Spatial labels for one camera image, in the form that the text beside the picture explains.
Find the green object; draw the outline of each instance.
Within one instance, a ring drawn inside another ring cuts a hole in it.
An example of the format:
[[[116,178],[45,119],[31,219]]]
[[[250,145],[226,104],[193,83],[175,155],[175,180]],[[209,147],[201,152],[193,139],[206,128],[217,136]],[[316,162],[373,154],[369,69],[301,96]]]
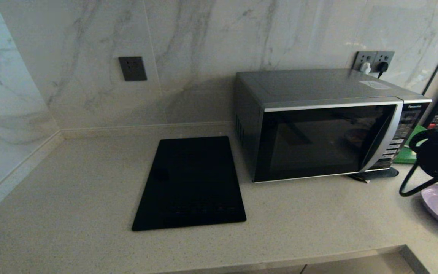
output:
[[[412,134],[410,134],[410,137],[408,137],[405,144],[408,145],[410,143],[410,140],[412,139],[412,137],[414,137],[415,134],[424,130],[425,130],[424,127],[417,125],[413,130]],[[404,146],[403,148],[401,148],[400,152],[398,153],[395,160],[393,160],[393,162],[397,164],[414,164],[416,160],[417,160],[417,154],[413,152],[410,148]]]

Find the microwave control panel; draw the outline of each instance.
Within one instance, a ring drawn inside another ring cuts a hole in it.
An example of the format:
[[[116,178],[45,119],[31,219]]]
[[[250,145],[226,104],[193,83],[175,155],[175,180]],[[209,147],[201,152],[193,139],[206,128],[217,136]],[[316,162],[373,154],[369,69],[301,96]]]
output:
[[[398,152],[405,145],[408,137],[420,121],[429,103],[403,104],[400,122],[393,139],[379,160],[368,170],[386,169],[391,166]]]

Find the power cord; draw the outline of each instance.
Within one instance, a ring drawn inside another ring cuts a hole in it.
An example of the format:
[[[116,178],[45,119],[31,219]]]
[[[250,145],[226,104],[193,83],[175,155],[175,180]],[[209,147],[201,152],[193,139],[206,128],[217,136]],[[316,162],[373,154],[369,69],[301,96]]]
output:
[[[378,71],[379,71],[379,74],[378,74],[378,79],[379,79],[382,76],[382,74],[385,71],[388,70],[388,63],[387,62],[381,62],[381,63],[378,64],[377,68],[378,68]]]

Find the white plug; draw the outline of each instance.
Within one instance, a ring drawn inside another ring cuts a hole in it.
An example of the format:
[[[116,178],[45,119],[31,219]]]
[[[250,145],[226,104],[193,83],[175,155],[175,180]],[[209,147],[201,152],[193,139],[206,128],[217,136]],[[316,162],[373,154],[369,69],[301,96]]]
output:
[[[364,74],[368,74],[371,72],[371,64],[366,62],[361,65],[360,71]]]

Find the microwave window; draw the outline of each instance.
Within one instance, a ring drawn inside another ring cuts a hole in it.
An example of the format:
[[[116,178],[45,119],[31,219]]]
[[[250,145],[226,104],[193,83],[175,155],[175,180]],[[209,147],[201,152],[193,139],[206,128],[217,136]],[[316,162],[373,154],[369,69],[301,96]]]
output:
[[[356,172],[394,105],[264,114],[259,176],[263,180]]]

